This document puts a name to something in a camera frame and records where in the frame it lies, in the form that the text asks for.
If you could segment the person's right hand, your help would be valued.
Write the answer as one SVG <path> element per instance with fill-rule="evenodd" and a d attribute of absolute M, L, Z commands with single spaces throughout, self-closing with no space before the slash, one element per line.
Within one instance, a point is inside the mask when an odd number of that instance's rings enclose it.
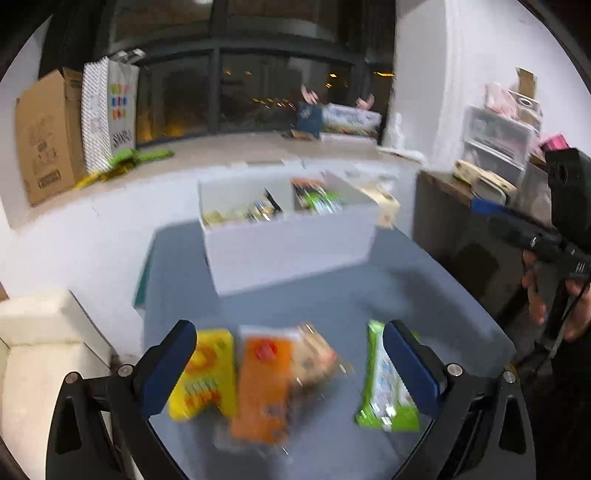
<path fill-rule="evenodd" d="M 526 268 L 526 273 L 522 278 L 522 286 L 528 291 L 529 315 L 532 321 L 542 325 L 545 322 L 547 307 L 537 291 L 536 268 L 538 260 L 529 251 L 523 252 L 522 259 Z M 568 280 L 566 287 L 570 295 L 579 297 L 565 323 L 563 336 L 564 340 L 574 341 L 580 338 L 590 326 L 590 287 L 582 281 L 576 280 Z"/>

